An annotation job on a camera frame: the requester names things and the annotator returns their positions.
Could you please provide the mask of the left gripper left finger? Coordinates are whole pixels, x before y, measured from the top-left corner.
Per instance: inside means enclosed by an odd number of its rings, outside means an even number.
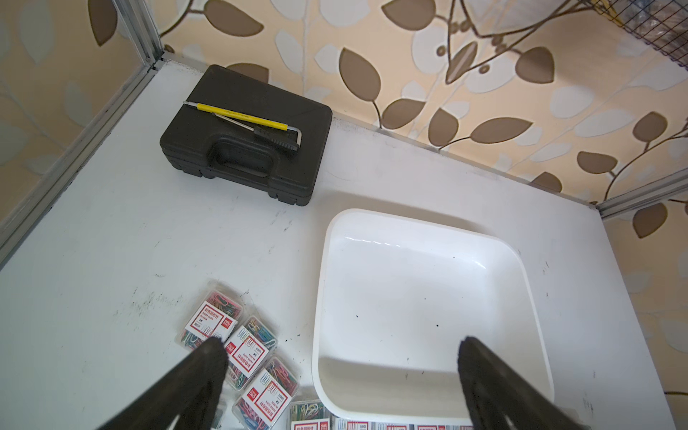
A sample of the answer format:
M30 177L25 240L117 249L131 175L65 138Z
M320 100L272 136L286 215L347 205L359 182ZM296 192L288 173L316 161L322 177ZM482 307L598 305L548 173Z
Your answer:
M214 337L191 352L103 429L210 429L229 359Z

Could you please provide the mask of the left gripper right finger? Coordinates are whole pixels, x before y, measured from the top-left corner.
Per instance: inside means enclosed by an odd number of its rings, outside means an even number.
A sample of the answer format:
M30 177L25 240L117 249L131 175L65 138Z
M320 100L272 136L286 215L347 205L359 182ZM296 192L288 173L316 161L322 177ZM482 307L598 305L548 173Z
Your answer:
M461 343L458 374L476 429L580 429L476 337Z

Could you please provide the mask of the white plastic tray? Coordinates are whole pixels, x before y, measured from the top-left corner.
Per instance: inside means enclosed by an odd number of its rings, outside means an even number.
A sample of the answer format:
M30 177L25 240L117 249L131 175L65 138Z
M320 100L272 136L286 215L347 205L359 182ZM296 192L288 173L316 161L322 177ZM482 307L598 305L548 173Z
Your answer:
M527 272L507 243L349 209L331 221L322 256L312 375L334 415L467 426L458 354L469 336L554 399Z

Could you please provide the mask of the twelfth paper clip box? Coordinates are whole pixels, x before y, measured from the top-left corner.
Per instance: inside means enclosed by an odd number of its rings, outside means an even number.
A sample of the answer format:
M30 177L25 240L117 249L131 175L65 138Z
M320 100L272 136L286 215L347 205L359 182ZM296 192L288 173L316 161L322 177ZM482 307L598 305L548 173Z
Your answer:
M225 342L238 327L244 304L226 291L212 290L197 306L181 331L178 342L194 350L209 338Z

